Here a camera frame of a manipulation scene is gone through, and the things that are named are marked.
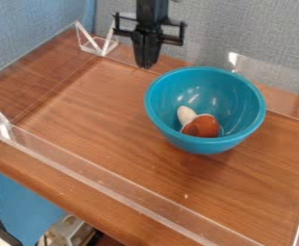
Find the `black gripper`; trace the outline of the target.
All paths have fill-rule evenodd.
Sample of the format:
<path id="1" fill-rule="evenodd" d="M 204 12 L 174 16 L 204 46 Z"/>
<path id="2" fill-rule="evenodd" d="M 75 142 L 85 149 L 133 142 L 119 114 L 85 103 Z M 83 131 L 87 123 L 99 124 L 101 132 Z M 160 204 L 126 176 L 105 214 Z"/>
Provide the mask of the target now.
<path id="1" fill-rule="evenodd" d="M 134 13 L 117 12 L 114 14 L 114 33 L 131 38 L 135 61 L 142 68 L 147 67 L 146 46 L 149 47 L 149 67 L 153 67 L 158 61 L 162 44 L 184 46 L 186 24 L 170 18 L 169 6 L 170 0 L 137 0 Z M 137 22 L 133 31 L 121 28 L 122 19 Z M 178 27 L 180 34 L 177 36 L 166 35 L 164 26 Z"/>

